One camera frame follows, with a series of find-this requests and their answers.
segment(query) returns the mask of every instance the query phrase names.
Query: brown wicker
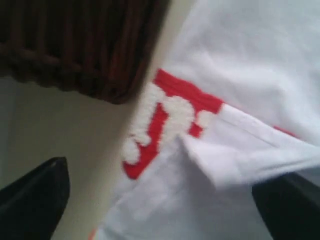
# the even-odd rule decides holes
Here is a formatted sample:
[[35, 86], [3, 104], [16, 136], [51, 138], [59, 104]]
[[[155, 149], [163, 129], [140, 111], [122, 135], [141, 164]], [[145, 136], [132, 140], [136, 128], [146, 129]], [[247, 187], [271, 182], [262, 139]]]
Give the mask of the brown wicker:
[[143, 78], [168, 2], [1, 0], [2, 72], [123, 103]]

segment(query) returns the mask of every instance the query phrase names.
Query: beige wall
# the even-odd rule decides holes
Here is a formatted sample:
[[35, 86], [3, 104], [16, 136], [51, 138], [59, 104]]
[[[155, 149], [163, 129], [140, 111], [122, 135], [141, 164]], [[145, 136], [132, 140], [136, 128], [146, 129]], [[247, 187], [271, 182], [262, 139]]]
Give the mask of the beige wall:
[[[173, 0], [146, 81], [152, 79], [194, 0]], [[20, 84], [4, 164], [4, 182], [14, 181], [44, 160], [68, 159], [71, 196], [55, 240], [85, 240], [108, 210], [120, 172], [119, 148], [137, 100], [124, 105]]]

